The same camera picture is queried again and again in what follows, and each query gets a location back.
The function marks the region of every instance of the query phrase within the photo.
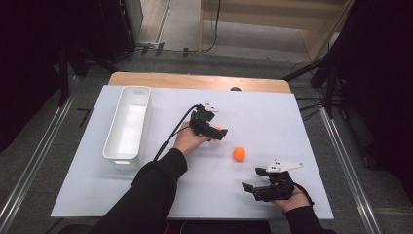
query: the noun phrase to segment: black curtain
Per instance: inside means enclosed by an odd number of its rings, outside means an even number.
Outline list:
[[[57,2],[0,1],[0,151],[58,89]]]
[[[365,152],[401,180],[413,202],[413,2],[360,4],[369,7],[334,58],[342,93],[374,137]]]

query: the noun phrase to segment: person's right hand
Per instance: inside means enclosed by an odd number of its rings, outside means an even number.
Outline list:
[[[187,156],[207,140],[209,140],[209,137],[196,136],[194,131],[189,128],[189,122],[183,122],[173,148],[179,149],[184,156]]]
[[[284,213],[287,213],[299,207],[310,206],[310,202],[307,199],[306,194],[296,186],[294,186],[292,195],[288,200],[273,200],[271,202],[274,205],[280,207]]]

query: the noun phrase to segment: white tabletop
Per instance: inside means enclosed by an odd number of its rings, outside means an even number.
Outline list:
[[[102,155],[122,88],[103,87],[57,197],[53,217],[103,216],[129,189],[137,170],[117,170]],[[266,168],[274,159],[304,163],[304,168],[290,171],[292,179],[310,193],[318,218],[333,218],[294,95],[152,88],[151,98],[145,162],[153,159],[194,104],[212,103],[219,112],[211,125],[229,130],[222,141],[205,142],[188,158],[189,170],[178,182],[168,218],[283,217],[280,209],[256,202],[242,187],[242,182],[268,185],[268,178],[256,175],[254,169]],[[246,150],[241,162],[232,156],[237,146]]]

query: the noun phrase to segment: white tray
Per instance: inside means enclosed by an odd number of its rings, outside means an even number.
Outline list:
[[[126,86],[122,90],[103,148],[103,156],[121,169],[142,166],[150,123],[150,99],[148,87]]]

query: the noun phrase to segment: small orange ball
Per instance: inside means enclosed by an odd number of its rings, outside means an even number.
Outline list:
[[[237,147],[234,149],[234,158],[241,161],[245,157],[245,150],[242,147]]]

